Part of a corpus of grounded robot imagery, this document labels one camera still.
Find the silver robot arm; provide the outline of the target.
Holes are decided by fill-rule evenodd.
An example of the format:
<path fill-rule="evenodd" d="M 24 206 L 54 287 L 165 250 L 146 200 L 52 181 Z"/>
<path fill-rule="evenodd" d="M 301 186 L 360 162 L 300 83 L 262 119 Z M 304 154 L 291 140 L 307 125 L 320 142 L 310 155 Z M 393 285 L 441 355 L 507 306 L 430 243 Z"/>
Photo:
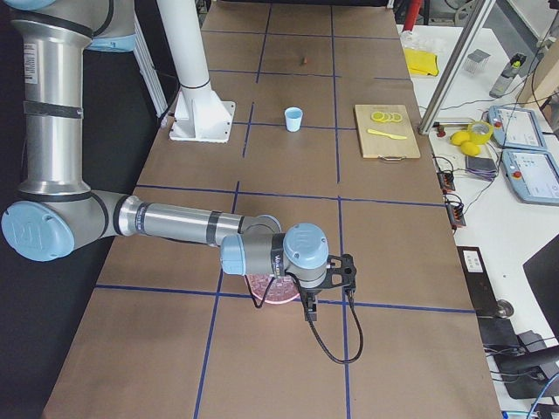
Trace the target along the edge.
<path fill-rule="evenodd" d="M 131 1 L 12 1 L 24 41 L 27 176 L 21 200 L 2 216 L 8 244 L 46 262 L 104 237 L 143 235 L 207 244 L 222 269 L 249 277 L 289 277 L 306 320 L 330 278 L 328 241 L 311 223 L 282 230 L 271 216 L 146 203 L 91 189 L 82 178 L 83 52 L 135 48 Z"/>

